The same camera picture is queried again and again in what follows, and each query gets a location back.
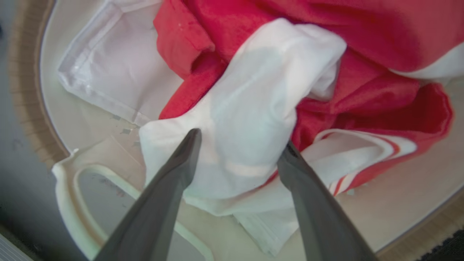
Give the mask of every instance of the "pile of laundry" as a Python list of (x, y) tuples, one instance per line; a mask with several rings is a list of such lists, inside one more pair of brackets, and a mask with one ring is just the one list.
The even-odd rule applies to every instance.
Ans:
[(450, 131), (464, 1), (108, 0), (70, 44), (66, 90), (139, 126), (148, 184), (192, 128), (186, 203), (234, 215), (263, 252), (298, 229), (289, 140), (334, 196)]

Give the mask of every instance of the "gray floor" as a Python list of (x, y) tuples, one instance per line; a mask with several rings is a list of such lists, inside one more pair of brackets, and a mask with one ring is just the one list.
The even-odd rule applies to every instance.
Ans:
[(0, 0), (0, 223), (44, 260), (86, 260), (58, 212), (55, 177), (47, 172), (14, 114), (7, 76), (7, 38), (15, 0)]

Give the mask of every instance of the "red cloth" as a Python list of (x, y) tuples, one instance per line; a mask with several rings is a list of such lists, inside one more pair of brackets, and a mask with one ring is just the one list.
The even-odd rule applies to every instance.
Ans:
[(452, 111), (440, 85), (419, 90), (417, 80), (387, 68), (421, 69), (463, 42), (463, 10), (461, 0), (165, 0), (154, 20), (157, 48), (185, 81), (160, 119), (195, 106), (261, 25), (277, 17), (314, 23), (342, 36), (348, 49), (333, 99), (305, 98), (298, 105), (295, 146), (305, 149), (329, 128), (406, 137), (418, 145), (409, 156), (363, 171), (350, 187), (360, 185), (449, 132)]

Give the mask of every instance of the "white pillowcase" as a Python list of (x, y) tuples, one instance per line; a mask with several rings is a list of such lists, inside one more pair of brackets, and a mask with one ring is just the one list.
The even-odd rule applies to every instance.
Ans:
[(63, 87), (136, 125), (158, 119), (182, 83), (156, 49), (161, 0), (109, 0), (71, 42)]

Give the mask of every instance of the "white fabric fold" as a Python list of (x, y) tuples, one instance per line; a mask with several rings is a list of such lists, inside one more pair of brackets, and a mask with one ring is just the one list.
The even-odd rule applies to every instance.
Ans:
[[(301, 154), (329, 191), (337, 195), (346, 191), (362, 170), (378, 162), (407, 155), (416, 149), (414, 142), (402, 137), (331, 129), (319, 133), (314, 143)], [(242, 202), (228, 205), (231, 207), (228, 211), (234, 213), (263, 252), (277, 255), (298, 229), (290, 192), (276, 178), (254, 194), (248, 194), (246, 199), (246, 202), (241, 199)], [(247, 209), (248, 213), (241, 213), (250, 202), (262, 203), (261, 206), (256, 204), (257, 213), (250, 213), (251, 209)]]
[(336, 70), (345, 48), (340, 37), (315, 25), (277, 19), (260, 27), (195, 107), (140, 129), (146, 184), (187, 132), (200, 128), (203, 141), (187, 198), (227, 199), (263, 185), (293, 131), (296, 105)]
[(156, 49), (161, 0), (107, 0), (58, 67), (63, 87), (139, 126), (158, 116), (182, 83)]

